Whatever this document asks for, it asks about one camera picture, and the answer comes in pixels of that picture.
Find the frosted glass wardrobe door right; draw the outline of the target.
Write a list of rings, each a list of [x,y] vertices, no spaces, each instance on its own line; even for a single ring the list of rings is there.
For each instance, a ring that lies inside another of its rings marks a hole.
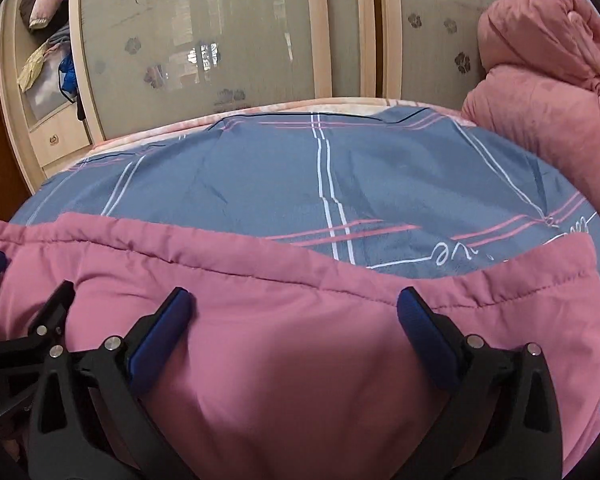
[[[477,26],[496,0],[380,0],[382,95],[462,107],[483,80]]]

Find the clear plastic storage box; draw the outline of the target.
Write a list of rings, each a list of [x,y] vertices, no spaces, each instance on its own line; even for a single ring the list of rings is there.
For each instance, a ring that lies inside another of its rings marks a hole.
[[[35,84],[23,93],[24,100],[29,105],[36,122],[64,104],[71,103],[60,93],[58,88],[58,65],[68,53],[71,52],[67,48],[52,52],[46,58],[42,72]]]

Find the pink and white hooded jacket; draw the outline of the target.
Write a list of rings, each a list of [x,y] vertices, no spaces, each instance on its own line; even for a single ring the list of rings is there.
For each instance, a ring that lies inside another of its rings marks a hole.
[[[0,252],[0,339],[24,334],[63,281],[76,285],[72,350],[125,333],[175,287],[196,297],[196,320],[145,403],[202,478],[387,479],[444,403],[398,321],[406,278],[272,240],[90,214],[0,221]],[[573,467],[600,433],[592,238],[414,286],[466,334],[542,348]]]

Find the pink rolled quilt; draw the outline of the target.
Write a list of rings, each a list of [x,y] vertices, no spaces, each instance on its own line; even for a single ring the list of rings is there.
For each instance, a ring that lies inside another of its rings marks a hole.
[[[588,0],[498,0],[464,118],[557,168],[600,214],[600,16]]]

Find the frosted glass wardrobe door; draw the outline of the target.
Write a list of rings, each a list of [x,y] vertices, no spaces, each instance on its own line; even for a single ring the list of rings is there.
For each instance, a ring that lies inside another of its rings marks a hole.
[[[70,0],[70,24],[96,141],[376,92],[374,0]]]
[[[483,80],[477,26],[496,0],[380,0],[382,95],[462,107]]]

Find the beige cloth bag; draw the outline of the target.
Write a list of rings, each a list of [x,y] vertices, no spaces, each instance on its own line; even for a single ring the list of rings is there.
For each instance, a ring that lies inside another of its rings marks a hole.
[[[45,63],[46,44],[42,44],[33,51],[24,63],[17,78],[18,87],[21,92],[27,92],[40,76]]]

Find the open wardrobe shelf unit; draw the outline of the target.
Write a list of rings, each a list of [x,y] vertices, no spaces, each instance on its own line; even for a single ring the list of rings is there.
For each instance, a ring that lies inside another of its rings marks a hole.
[[[0,5],[0,102],[12,154],[30,192],[104,140],[86,76],[81,0],[65,0],[32,30],[33,0]]]

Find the frosted glass wardrobe door left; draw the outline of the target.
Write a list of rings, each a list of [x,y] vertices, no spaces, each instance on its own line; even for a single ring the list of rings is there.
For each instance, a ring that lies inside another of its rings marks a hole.
[[[376,92],[374,0],[70,0],[70,24],[96,141]]]

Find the blue garment in wardrobe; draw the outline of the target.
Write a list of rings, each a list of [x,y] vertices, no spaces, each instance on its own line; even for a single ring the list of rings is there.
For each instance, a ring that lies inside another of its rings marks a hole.
[[[60,93],[69,102],[76,102],[79,95],[79,87],[71,53],[68,53],[58,65],[58,88]]]

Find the blue plaid bed sheet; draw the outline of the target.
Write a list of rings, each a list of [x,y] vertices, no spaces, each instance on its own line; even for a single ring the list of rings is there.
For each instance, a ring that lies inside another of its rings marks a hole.
[[[600,217],[557,169],[451,118],[416,130],[425,113],[216,124],[61,171],[14,222],[77,212],[192,226],[304,243],[407,278],[465,274],[585,232],[600,270]]]

